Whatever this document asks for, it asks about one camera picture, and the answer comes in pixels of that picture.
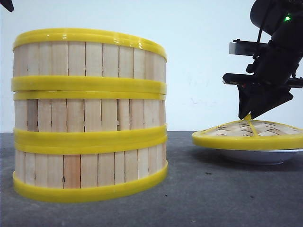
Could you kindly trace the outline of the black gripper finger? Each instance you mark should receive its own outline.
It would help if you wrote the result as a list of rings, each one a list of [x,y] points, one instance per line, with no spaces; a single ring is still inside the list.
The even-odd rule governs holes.
[[[0,0],[0,4],[9,12],[14,11],[12,0]]]

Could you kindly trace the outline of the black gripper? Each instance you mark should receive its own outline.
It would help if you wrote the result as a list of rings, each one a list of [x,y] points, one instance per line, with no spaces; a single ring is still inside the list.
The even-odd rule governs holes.
[[[302,88],[303,79],[295,77],[302,57],[302,30],[275,32],[268,46],[259,48],[253,55],[255,61],[247,66],[247,74],[224,74],[224,84],[238,85],[238,117],[243,119],[250,113],[252,118],[256,118],[292,100],[289,88],[268,90],[255,97],[253,84]]]

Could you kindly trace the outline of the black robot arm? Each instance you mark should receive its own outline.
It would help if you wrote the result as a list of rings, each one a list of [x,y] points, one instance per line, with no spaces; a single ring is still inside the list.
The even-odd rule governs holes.
[[[268,43],[240,39],[230,43],[230,54],[252,56],[246,74],[226,73],[225,84],[239,91],[239,118],[256,118],[292,99],[290,89],[303,86],[295,73],[303,57],[303,3],[300,0],[257,0],[250,19],[271,36]],[[48,41],[117,44],[165,55],[164,49],[144,38],[117,32],[79,28],[51,28],[20,34],[14,46]]]

